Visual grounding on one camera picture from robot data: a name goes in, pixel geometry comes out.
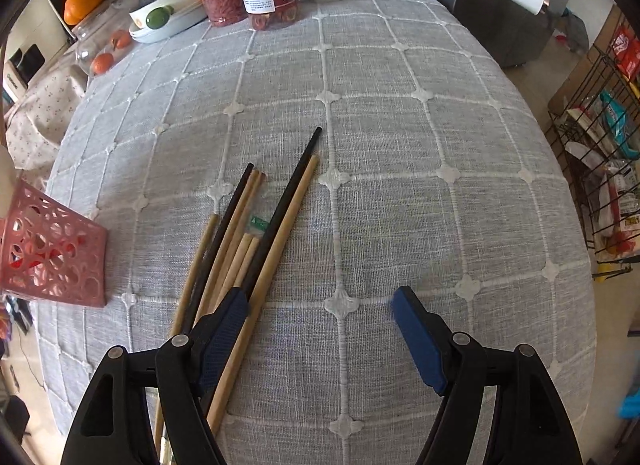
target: perforated basket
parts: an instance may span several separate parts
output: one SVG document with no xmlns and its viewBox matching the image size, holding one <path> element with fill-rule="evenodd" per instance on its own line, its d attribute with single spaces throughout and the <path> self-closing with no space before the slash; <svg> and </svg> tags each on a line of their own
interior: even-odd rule
<svg viewBox="0 0 640 465">
<path fill-rule="evenodd" d="M 0 232 L 0 288 L 26 299 L 104 306 L 103 226 L 20 180 Z"/>
</svg>

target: table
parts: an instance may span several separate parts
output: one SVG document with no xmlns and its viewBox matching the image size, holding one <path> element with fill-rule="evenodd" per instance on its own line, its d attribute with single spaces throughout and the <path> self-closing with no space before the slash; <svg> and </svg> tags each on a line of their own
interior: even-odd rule
<svg viewBox="0 0 640 465">
<path fill-rule="evenodd" d="M 485 346 L 532 344 L 579 430 L 590 265 L 520 94 L 435 0 L 302 10 L 276 32 L 201 23 L 90 84 L 48 192 L 109 229 L 109 297 L 104 309 L 37 306 L 60 430 L 110 346 L 166 339 L 200 232 L 247 162 L 268 174 L 254 213 L 269 218 L 317 125 L 317 178 L 218 434 L 230 463 L 415 462 L 440 399 L 392 319 L 400 285 Z"/>
</svg>

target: white bowl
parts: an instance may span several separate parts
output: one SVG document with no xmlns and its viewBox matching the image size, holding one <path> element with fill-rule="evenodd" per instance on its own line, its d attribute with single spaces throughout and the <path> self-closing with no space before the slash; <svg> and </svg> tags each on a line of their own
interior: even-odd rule
<svg viewBox="0 0 640 465">
<path fill-rule="evenodd" d="M 138 28 L 142 29 L 146 26 L 146 16 L 151 10 L 160 8 L 161 6 L 171 6 L 174 8 L 174 13 L 178 13 L 181 10 L 190 7 L 192 4 L 199 2 L 200 0 L 155 0 L 142 8 L 139 8 L 135 12 L 129 12 L 131 19 Z"/>
<path fill-rule="evenodd" d="M 131 23 L 129 33 L 133 40 L 142 42 L 143 44 L 151 44 L 169 37 L 172 37 L 181 31 L 194 26 L 207 17 L 207 12 L 200 1 L 184 8 L 181 12 L 174 13 L 162 28 L 153 30 L 151 28 L 139 28 L 136 23 Z"/>
</svg>

